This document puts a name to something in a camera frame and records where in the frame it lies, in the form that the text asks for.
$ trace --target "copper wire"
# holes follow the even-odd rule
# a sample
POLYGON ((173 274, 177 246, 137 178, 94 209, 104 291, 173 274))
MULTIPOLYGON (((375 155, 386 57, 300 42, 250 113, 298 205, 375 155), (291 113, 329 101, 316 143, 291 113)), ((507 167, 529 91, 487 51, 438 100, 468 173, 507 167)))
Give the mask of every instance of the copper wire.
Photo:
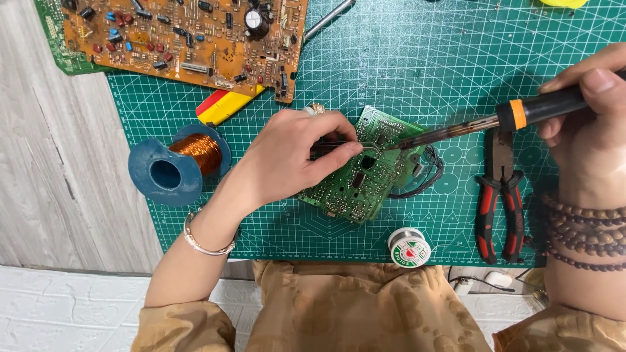
POLYGON ((192 157, 198 163, 202 176, 215 171, 222 163, 222 151, 217 142, 202 133, 192 133, 170 145, 169 149, 192 157))

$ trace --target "silver bangle bracelet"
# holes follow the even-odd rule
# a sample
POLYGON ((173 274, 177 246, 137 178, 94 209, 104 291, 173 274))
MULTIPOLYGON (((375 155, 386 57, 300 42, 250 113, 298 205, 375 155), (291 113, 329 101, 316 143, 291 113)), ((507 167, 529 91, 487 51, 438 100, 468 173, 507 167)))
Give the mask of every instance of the silver bangle bracelet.
POLYGON ((195 217, 195 213, 189 212, 189 214, 187 215, 187 218, 185 218, 185 222, 183 223, 183 233, 185 235, 185 240, 187 241, 187 243, 189 243, 190 246, 193 247, 193 249, 195 249, 198 252, 204 253, 208 256, 222 256, 224 254, 230 253, 235 248, 235 242, 237 241, 237 234, 239 233, 239 230, 237 230, 237 233, 235 234, 235 238, 233 239, 233 241, 227 247, 222 248, 217 252, 208 251, 200 247, 198 242, 193 238, 192 231, 190 229, 192 219, 194 217, 195 217))

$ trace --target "tweezers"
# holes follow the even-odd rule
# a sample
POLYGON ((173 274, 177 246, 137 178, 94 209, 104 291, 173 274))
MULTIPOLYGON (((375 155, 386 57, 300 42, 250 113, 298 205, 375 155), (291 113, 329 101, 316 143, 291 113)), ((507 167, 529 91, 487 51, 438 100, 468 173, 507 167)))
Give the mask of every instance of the tweezers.
MULTIPOLYGON (((347 140, 341 142, 317 142, 311 147, 311 152, 331 152, 338 146, 347 142, 347 140)), ((364 151, 374 150, 375 152, 380 153, 380 149, 378 149, 378 146, 376 146, 376 143, 374 142, 361 142, 361 144, 363 144, 364 151)))

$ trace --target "wire bundle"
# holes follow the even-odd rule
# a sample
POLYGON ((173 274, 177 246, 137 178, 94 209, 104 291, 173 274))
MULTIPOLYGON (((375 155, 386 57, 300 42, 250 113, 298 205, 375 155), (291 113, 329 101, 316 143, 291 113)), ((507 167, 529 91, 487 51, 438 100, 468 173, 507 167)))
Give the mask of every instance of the wire bundle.
POLYGON ((170 145, 169 150, 192 157, 198 163, 202 176, 215 171, 222 163, 222 151, 217 142, 202 133, 190 134, 170 145))
POLYGON ((429 144, 424 149, 424 154, 429 159, 428 171, 426 172, 426 177, 422 181, 422 183, 414 190, 401 193, 401 194, 389 194, 388 198, 391 199, 406 199, 418 195, 424 192, 428 187, 432 186, 437 180, 443 176, 443 161, 439 158, 437 154, 437 150, 433 147, 432 144, 429 144), (433 167, 436 168, 435 173, 432 177, 429 178, 431 172, 433 171, 433 167))

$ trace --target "hand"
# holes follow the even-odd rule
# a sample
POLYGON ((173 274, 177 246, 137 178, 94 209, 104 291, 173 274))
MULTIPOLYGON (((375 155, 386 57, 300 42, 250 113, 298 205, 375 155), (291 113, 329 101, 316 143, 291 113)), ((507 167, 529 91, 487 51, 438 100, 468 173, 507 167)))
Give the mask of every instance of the hand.
POLYGON ((548 93, 580 83, 590 109, 551 118, 537 134, 559 166, 562 202, 591 209, 626 206, 626 43, 608 45, 539 88, 548 93))
POLYGON ((281 110, 267 122, 244 157, 228 173, 220 188, 245 195, 247 212, 290 197, 317 185, 363 151, 356 131, 338 111, 310 116, 304 111, 281 110), (310 160, 310 148, 320 137, 353 141, 310 160))

